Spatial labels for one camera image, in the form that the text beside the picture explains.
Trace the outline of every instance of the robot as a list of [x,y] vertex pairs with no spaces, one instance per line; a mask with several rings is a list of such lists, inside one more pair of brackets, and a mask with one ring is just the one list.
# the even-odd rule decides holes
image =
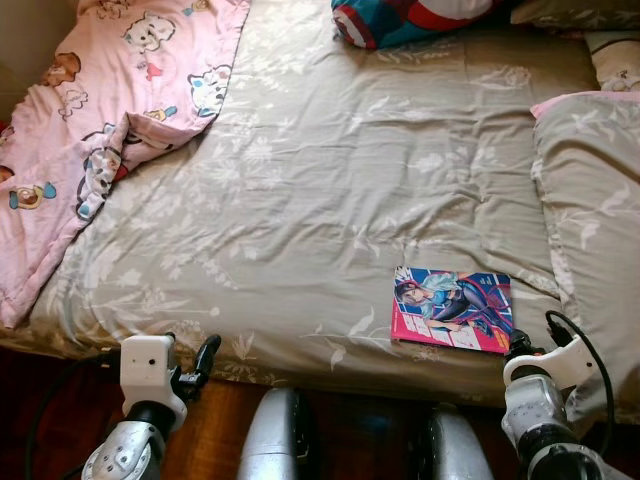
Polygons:
[[[502,429],[518,452],[530,480],[630,480],[600,455],[579,444],[567,420],[560,390],[584,382],[594,372],[590,345],[557,324],[550,353],[534,348],[520,330],[511,335],[504,383]],[[87,460],[84,480],[159,480],[169,434],[187,415],[185,401],[197,398],[213,368],[220,337],[207,339],[194,372],[173,361],[175,339],[135,336],[122,344],[120,379],[126,415]],[[263,397],[244,444],[238,480],[298,480],[309,472],[312,425],[301,396],[272,389]],[[419,479],[493,480],[471,426],[453,406],[439,405],[425,431],[428,455]]]

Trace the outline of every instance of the wall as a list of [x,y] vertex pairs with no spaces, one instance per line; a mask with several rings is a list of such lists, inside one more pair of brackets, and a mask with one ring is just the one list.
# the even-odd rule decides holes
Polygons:
[[77,0],[0,0],[0,119],[51,65],[75,22]]

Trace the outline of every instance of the pink book cover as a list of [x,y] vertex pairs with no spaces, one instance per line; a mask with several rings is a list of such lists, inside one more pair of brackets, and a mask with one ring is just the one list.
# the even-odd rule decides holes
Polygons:
[[510,279],[397,267],[391,339],[504,354],[513,330]]

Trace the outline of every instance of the captain america pillow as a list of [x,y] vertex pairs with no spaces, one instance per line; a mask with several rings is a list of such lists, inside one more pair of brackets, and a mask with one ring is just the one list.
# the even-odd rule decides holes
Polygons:
[[464,27],[502,0],[331,0],[344,39],[384,48]]

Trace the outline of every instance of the bed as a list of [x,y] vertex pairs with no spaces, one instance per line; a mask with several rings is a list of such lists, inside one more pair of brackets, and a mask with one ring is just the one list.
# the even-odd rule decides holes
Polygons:
[[511,276],[560,307],[532,105],[598,88],[584,43],[483,24],[367,52],[324,0],[253,0],[210,131],[132,172],[0,344],[78,357],[211,333],[215,375],[501,405],[502,358],[389,340],[397,265]]

